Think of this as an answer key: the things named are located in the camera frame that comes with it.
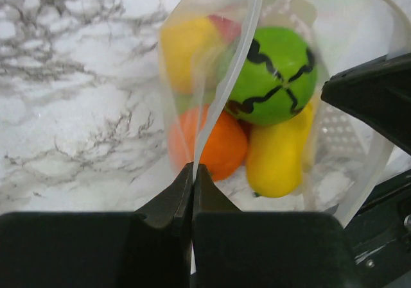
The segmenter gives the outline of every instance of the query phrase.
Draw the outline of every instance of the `black squiggly line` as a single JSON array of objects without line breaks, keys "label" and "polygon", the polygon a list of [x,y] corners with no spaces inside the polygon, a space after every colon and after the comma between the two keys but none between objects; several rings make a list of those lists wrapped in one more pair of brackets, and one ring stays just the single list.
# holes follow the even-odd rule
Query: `black squiggly line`
[{"label": "black squiggly line", "polygon": [[310,73],[312,70],[314,70],[315,67],[315,56],[314,53],[307,47],[306,49],[306,54],[307,54],[307,59],[308,59],[308,63],[303,65],[296,74],[294,74],[289,80],[288,82],[291,83],[295,80],[297,80],[298,78],[300,78],[300,76],[302,76],[304,73]]},{"label": "black squiggly line", "polygon": [[238,110],[246,114],[251,114],[254,111],[254,103],[264,103],[270,99],[278,90],[282,89],[282,86],[276,86],[263,97],[249,97],[244,100],[243,103],[239,103],[234,100],[229,100],[227,102],[227,108],[232,111],[234,114],[238,114]]},{"label": "black squiggly line", "polygon": [[279,80],[284,81],[283,76],[274,67],[271,59],[266,54],[259,52],[260,47],[261,47],[260,43],[256,39],[252,39],[249,53],[247,54],[247,59],[254,64],[262,64],[264,62],[265,67],[267,68],[267,71],[269,73],[271,73],[273,76],[275,76]]},{"label": "black squiggly line", "polygon": [[297,115],[298,113],[300,113],[302,111],[303,107],[296,109],[296,107],[298,105],[297,97],[295,97],[294,93],[290,89],[287,88],[285,91],[286,91],[286,93],[288,94],[288,97],[290,97],[290,99],[293,103],[291,105],[291,108],[290,108],[290,113],[293,114],[293,115]]}]

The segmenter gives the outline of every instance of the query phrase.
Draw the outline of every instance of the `green ball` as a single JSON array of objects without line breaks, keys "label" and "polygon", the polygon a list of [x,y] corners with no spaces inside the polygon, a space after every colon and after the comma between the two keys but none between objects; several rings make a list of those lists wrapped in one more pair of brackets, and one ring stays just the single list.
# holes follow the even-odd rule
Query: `green ball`
[{"label": "green ball", "polygon": [[[225,54],[220,73],[231,58],[232,51]],[[258,28],[225,109],[252,124],[281,123],[307,105],[316,81],[315,57],[302,37],[288,28]]]}]

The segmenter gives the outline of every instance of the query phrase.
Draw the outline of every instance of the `orange ball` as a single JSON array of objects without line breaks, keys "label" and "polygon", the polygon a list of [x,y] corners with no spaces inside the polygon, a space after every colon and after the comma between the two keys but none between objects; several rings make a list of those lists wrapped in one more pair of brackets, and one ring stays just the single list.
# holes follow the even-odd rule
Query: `orange ball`
[{"label": "orange ball", "polygon": [[[188,110],[175,122],[168,136],[168,151],[172,164],[180,171],[187,163],[194,161],[195,140],[200,127],[207,119],[208,105]],[[213,181],[224,180],[232,175],[242,164],[247,154],[247,137],[237,120],[223,111],[215,124],[203,153],[200,163],[205,164]]]}]

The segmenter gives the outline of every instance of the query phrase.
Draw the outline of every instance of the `yellow ball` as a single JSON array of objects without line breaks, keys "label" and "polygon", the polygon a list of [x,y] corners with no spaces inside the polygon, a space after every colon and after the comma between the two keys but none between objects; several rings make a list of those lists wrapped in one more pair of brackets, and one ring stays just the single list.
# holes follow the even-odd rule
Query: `yellow ball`
[{"label": "yellow ball", "polygon": [[226,48],[217,27],[200,17],[179,23],[165,23],[160,30],[162,66],[172,89],[192,93],[197,84],[217,85],[215,63]]}]

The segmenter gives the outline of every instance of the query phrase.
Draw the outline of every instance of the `yellow toy banana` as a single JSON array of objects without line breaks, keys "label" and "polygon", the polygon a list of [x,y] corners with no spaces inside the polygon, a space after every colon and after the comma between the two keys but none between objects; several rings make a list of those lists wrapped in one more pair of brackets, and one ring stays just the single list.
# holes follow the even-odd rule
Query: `yellow toy banana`
[{"label": "yellow toy banana", "polygon": [[253,126],[246,168],[251,188],[271,198],[285,196],[302,182],[302,153],[310,134],[315,107],[312,102],[283,123]]}]

